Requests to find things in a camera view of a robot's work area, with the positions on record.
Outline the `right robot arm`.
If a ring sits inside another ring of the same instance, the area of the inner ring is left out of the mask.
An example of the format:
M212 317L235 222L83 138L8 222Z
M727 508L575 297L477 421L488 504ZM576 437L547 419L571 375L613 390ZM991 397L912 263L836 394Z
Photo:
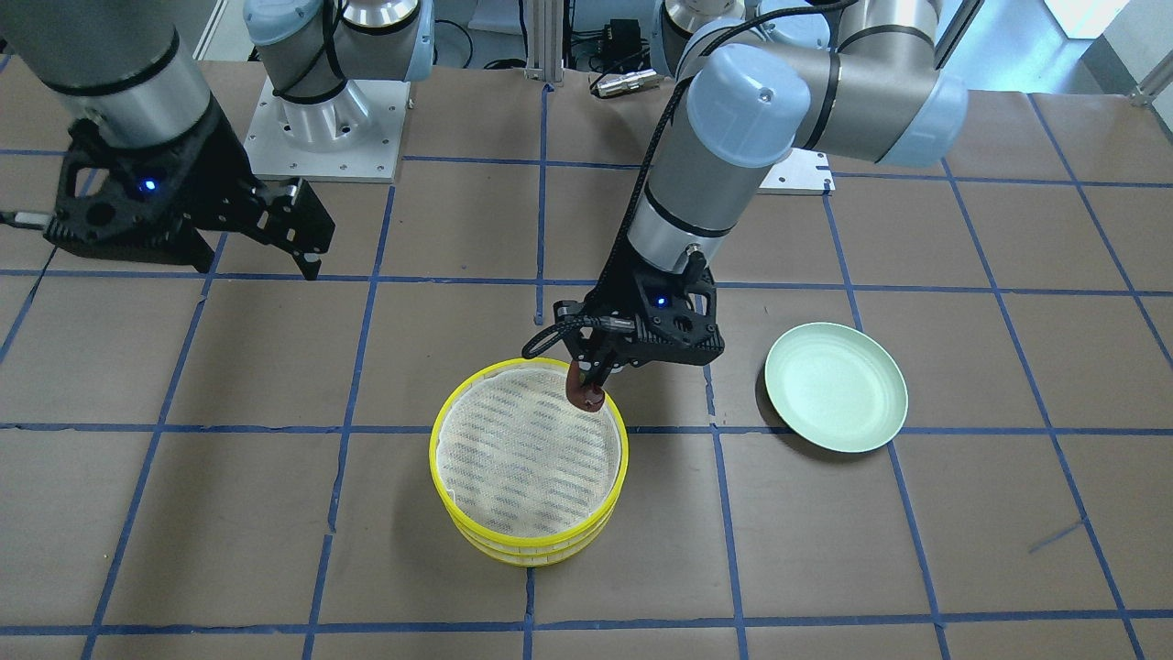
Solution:
M5 1L70 137L50 209L4 223L201 274L229 231L313 281L335 224L312 183L393 181L435 29L432 1Z

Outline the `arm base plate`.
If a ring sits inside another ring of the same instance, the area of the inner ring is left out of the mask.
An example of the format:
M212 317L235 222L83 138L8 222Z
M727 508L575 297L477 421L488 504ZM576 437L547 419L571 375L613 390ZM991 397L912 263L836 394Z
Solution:
M282 100L265 81L243 145L262 181L392 184L408 108L406 81L348 81L318 104Z
M757 193L825 195L838 189L827 154L792 148L762 177Z

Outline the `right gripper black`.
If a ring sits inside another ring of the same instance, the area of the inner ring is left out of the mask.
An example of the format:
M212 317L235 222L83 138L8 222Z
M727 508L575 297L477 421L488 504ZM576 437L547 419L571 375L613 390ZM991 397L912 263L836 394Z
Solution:
M179 137L147 148L109 145L99 125L70 125L43 237L86 259L189 266L205 274L203 230L233 231L291 256L318 279L335 224L304 177L260 183L217 98Z

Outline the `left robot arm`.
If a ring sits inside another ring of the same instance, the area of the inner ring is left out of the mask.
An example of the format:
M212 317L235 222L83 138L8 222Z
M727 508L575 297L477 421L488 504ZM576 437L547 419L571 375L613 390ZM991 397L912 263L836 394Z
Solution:
M554 305L523 349L563 343L568 392L611 373L708 365L725 343L711 263L796 149L925 168L965 121L965 83L936 61L938 1L801 1L691 33L597 283Z

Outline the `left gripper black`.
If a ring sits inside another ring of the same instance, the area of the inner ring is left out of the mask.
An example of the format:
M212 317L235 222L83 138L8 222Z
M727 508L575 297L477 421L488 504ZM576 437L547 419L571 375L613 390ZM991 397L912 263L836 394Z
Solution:
M633 247L621 247L584 301L554 304L558 322L586 321L565 336L584 389L602 389L628 365L708 365L723 354L707 256L694 249L684 258L677 274L656 268Z

